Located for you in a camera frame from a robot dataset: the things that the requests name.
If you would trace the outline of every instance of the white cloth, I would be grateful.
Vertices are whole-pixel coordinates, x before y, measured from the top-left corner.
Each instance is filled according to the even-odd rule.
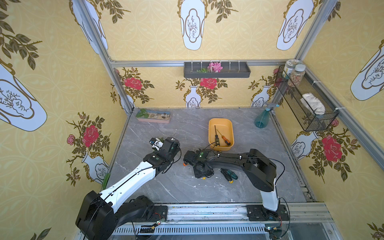
[[[311,110],[311,108],[314,110],[315,114],[317,114],[317,115],[322,115],[322,114],[325,113],[324,105],[312,93],[305,93],[305,94],[303,94],[303,98],[301,98],[300,101],[312,113],[313,113],[313,111]]]

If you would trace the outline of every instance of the yellow wallpaper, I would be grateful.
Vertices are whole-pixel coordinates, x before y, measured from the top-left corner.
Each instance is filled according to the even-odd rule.
[[[126,67],[126,70],[118,68],[118,71],[122,85],[125,87],[126,93],[129,94],[129,100],[134,100],[134,104],[137,107],[186,107],[184,98],[190,93],[192,89],[190,86],[192,84],[200,86],[201,84],[204,85],[207,81],[212,81],[211,84],[208,83],[208,85],[205,85],[207,87],[201,86],[197,88],[197,92],[200,91],[201,94],[201,96],[197,96],[197,98],[202,98],[201,104],[199,105],[200,107],[217,108],[249,107],[252,104],[252,99],[254,99],[257,94],[261,94],[260,91],[263,86],[271,85],[271,87],[265,88],[265,94],[258,95],[254,101],[256,102],[255,106],[260,106],[262,103],[267,102],[277,89],[273,85],[273,72],[276,68],[278,68],[278,66],[250,66],[251,75],[249,78],[221,78],[218,81],[217,79],[191,79],[191,81],[188,81],[183,76],[182,67],[137,69]],[[266,81],[259,81],[262,76],[264,76]],[[179,85],[183,84],[181,88],[177,88],[178,82]]]
[[[75,167],[79,170],[75,170],[75,174],[80,179],[76,179],[75,186],[71,185],[71,179],[66,181],[66,174],[71,173],[66,160],[75,155],[72,151],[76,146],[68,144],[67,138],[70,134],[80,136],[66,121],[78,123],[78,112],[83,111],[92,121],[97,116],[103,117],[101,134],[111,135],[110,150],[104,147],[101,154],[109,163],[126,115],[120,106],[110,101],[110,78],[75,22],[68,1],[2,0],[0,8],[2,21],[14,32],[7,31],[4,23],[0,23],[0,40],[5,37],[8,44],[12,38],[20,48],[27,48],[28,56],[39,55],[32,70],[29,66],[33,66],[32,60],[28,56],[22,59],[24,50],[22,53],[8,50],[11,58],[3,50],[0,67],[12,64],[15,77],[47,115],[46,122],[35,131],[0,121],[1,239],[31,239],[34,233],[39,235],[51,228],[45,239],[70,240],[77,231],[75,219],[85,194],[100,190],[101,185],[87,179],[86,164],[81,163],[81,158],[72,166],[73,170]],[[31,41],[20,35],[16,40],[13,37],[17,34]],[[36,53],[29,44],[37,41],[42,42],[32,44],[38,48]],[[29,121],[19,127],[33,124]]]
[[[304,20],[300,22],[301,24],[295,22],[291,25],[293,26],[291,33],[296,34],[299,31],[300,34],[292,47],[282,51],[276,47],[276,42],[284,20],[284,12],[287,11],[287,5],[291,5],[295,1],[207,0],[209,2],[207,7],[209,14],[204,19],[202,43],[201,46],[191,46],[189,49],[200,47],[193,51],[184,45],[178,15],[178,0],[119,0],[118,6],[121,8],[108,5],[109,1],[107,0],[88,1],[95,5],[98,3],[97,11],[101,13],[99,15],[108,43],[108,52],[113,60],[293,58],[314,17],[309,18],[303,28],[300,26],[304,24],[305,19],[310,14],[312,15],[313,7],[318,4],[318,0],[298,0],[292,7],[287,17],[293,16],[294,10],[299,8],[298,5],[301,5],[305,9]],[[204,5],[200,0],[185,2],[186,4],[192,2],[192,6],[196,9],[202,5],[201,13],[204,15]],[[104,10],[102,10],[100,4],[109,8],[103,7]],[[314,12],[317,13],[318,9],[318,6],[315,7]],[[223,17],[216,23],[217,18],[224,13],[227,17]]]
[[[384,147],[384,94],[377,93],[383,88],[384,82],[383,68],[380,68],[382,57],[372,68],[371,72],[375,69],[375,73],[366,75],[368,79],[377,74],[374,76],[376,80],[372,82],[377,87],[363,89],[360,82],[360,86],[352,87],[357,93],[353,94],[351,91],[354,79],[372,56],[376,55],[379,45],[382,45],[383,9],[384,2],[380,0],[352,0],[345,3],[342,1],[339,11],[341,19],[336,17],[325,23],[304,62]],[[372,97],[362,101],[366,97],[360,95],[367,94]]]
[[[277,108],[276,116],[289,142],[294,143],[297,135],[305,136],[288,106]],[[371,234],[374,234],[375,231],[371,230],[367,223],[374,222],[378,227],[384,223],[382,214],[384,212],[384,189],[382,187],[384,172],[370,155],[359,147],[359,142],[354,141],[355,137],[349,131],[345,131],[346,126],[339,119],[336,120],[332,123],[336,127],[331,125],[330,128],[332,138],[337,134],[336,139],[327,139],[328,131],[324,132],[325,137],[321,136],[322,133],[317,132],[316,147],[312,145],[311,153],[299,160],[299,163],[317,200],[325,202],[343,238],[348,240],[371,239]],[[353,154],[350,151],[347,151],[347,155],[345,154],[344,142],[340,144],[341,148],[334,144],[334,142],[340,141],[338,138],[346,142],[346,149],[352,150]],[[325,142],[325,144],[320,146],[318,141]],[[333,149],[337,153],[336,155],[329,151],[332,143],[336,148]],[[321,153],[325,156],[325,160],[321,162],[324,170],[320,170],[320,175],[315,175],[312,169],[319,168],[315,160],[317,160],[316,156]],[[345,181],[342,178],[343,170],[338,170],[341,165],[348,175]]]

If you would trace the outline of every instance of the gray marble tabletop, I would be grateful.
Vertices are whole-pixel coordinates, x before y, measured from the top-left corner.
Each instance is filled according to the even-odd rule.
[[[277,182],[279,197],[287,202],[305,202],[296,173],[281,144],[273,123],[260,129],[254,125],[254,119],[263,111],[261,108],[241,109],[166,109],[171,112],[169,124],[139,122],[135,115],[129,120],[127,130],[120,145],[111,170],[107,187],[112,186],[152,152],[149,140],[152,137],[174,137],[180,141],[182,157],[187,150],[204,148],[208,142],[208,122],[211,118],[227,118],[232,121],[235,144],[228,153],[248,152],[255,148],[267,157],[285,164],[286,170]],[[277,174],[283,168],[275,162]],[[197,179],[193,168],[183,166],[182,159],[175,163],[166,174],[159,174],[145,183],[131,197],[147,196],[153,202],[262,202],[258,189],[253,187],[243,172],[234,171],[238,180],[232,184],[224,178],[218,169],[211,178]]]

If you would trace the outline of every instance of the yellow basket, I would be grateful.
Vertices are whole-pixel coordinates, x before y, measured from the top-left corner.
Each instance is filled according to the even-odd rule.
[[[220,146],[216,146],[215,144],[211,145],[211,148],[217,151],[228,151],[235,144],[235,139],[233,137],[233,128],[232,122],[226,118],[212,118],[209,120],[209,128],[208,128],[208,141],[209,143],[215,142],[215,125],[217,131],[218,138],[220,140]],[[231,145],[227,145],[222,139],[220,133],[225,136],[226,139],[229,140]]]

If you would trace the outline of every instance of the black wire rack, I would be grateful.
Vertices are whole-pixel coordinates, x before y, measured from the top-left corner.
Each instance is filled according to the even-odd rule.
[[[283,95],[285,101],[288,103],[296,119],[299,121],[304,131],[323,131],[331,122],[337,117],[339,111],[336,110],[332,102],[325,96],[325,94],[316,86],[316,83],[309,78],[307,74],[299,84],[291,87],[288,85],[289,79],[285,79],[281,76],[284,71],[284,66],[279,67],[278,77],[276,79],[276,86]],[[325,107],[324,114],[316,114],[315,110],[311,108],[308,102],[303,99],[303,94],[312,93],[318,98]]]

